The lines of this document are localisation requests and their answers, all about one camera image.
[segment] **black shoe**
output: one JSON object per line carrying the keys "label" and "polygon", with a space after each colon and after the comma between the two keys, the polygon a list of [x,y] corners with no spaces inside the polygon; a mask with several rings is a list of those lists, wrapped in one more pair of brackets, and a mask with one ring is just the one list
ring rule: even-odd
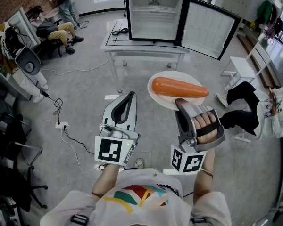
{"label": "black shoe", "polygon": [[84,41],[84,38],[81,38],[79,36],[75,36],[73,39],[72,39],[72,42],[73,43],[80,43],[80,42],[83,42]]}
{"label": "black shoe", "polygon": [[75,50],[74,50],[72,47],[68,46],[68,47],[65,49],[65,52],[66,52],[66,53],[69,53],[69,54],[71,55],[71,54],[74,54],[74,53],[75,53]]}

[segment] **plate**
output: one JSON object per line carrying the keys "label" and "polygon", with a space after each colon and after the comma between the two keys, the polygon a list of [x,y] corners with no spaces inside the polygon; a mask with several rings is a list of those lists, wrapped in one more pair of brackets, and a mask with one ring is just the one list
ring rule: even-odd
{"label": "plate", "polygon": [[[186,73],[179,72],[179,71],[162,71],[162,72],[159,72],[159,73],[153,75],[149,79],[148,85],[147,85],[148,92],[149,92],[150,96],[160,105],[164,106],[165,108],[169,108],[169,109],[175,110],[175,111],[178,111],[178,108],[175,104],[175,100],[178,97],[158,95],[158,94],[155,94],[154,91],[152,90],[152,82],[156,77],[167,77],[167,78],[170,78],[170,79],[174,79],[174,80],[178,80],[178,81],[184,81],[184,82],[187,82],[187,83],[202,86],[198,82],[198,80],[196,80],[192,76],[190,76]],[[184,98],[183,97],[183,99],[189,101],[193,105],[201,105],[204,101],[204,97],[200,97],[200,98]]]}

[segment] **sneaker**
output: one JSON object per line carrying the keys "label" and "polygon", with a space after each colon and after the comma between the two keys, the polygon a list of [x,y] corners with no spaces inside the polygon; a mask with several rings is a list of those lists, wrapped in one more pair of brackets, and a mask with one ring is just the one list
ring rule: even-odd
{"label": "sneaker", "polygon": [[137,159],[134,167],[137,168],[137,169],[144,169],[145,164],[143,162],[143,159],[142,158]]}
{"label": "sneaker", "polygon": [[44,99],[44,95],[39,95],[39,97],[34,97],[34,99],[33,99],[33,102],[34,103],[38,103],[38,102],[40,102],[41,100],[43,100]]}
{"label": "sneaker", "polygon": [[83,42],[84,41],[84,38],[81,38],[79,36],[75,36],[73,39],[72,39],[72,42],[73,43],[80,43],[80,42]]}
{"label": "sneaker", "polygon": [[65,52],[71,55],[75,53],[75,50],[68,45],[68,47],[65,49]]}
{"label": "sneaker", "polygon": [[216,97],[218,98],[218,100],[227,108],[228,107],[228,103],[226,101],[226,99],[220,95],[219,93],[216,94]]}
{"label": "sneaker", "polygon": [[40,85],[40,87],[43,89],[43,90],[48,90],[49,86],[47,84],[45,85]]}

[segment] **power strip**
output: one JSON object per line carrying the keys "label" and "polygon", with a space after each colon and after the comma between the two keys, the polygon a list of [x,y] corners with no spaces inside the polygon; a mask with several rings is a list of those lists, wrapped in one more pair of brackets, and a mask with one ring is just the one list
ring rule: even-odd
{"label": "power strip", "polygon": [[60,122],[60,124],[58,124],[58,123],[56,122],[56,129],[63,129],[64,126],[66,126],[65,129],[68,129],[68,127],[69,127],[68,122]]}

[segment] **mini fridge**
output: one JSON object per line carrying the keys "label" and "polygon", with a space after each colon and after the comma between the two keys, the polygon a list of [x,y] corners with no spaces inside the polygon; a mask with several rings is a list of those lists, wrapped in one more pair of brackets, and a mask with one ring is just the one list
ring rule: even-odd
{"label": "mini fridge", "polygon": [[240,18],[200,0],[126,0],[130,40],[172,42],[220,60]]}

